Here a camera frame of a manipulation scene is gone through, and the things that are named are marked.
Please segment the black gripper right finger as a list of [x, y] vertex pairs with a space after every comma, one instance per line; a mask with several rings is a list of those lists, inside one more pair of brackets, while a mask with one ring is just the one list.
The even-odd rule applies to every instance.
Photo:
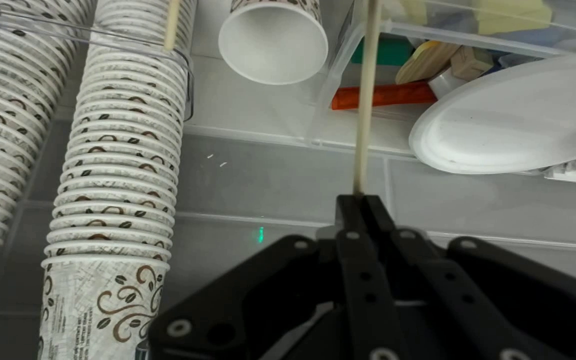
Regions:
[[395, 227], [377, 196], [362, 198], [362, 217], [397, 303], [420, 300], [418, 320], [406, 322], [418, 355], [445, 360], [554, 360], [556, 352], [515, 328], [471, 276], [418, 231]]

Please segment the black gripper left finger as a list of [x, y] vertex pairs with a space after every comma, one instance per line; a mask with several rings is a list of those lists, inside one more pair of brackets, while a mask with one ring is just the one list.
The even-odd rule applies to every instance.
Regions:
[[344, 281], [344, 305], [353, 360], [403, 360], [406, 344], [397, 326], [384, 268], [376, 255], [362, 214], [363, 199], [335, 199], [335, 254]]

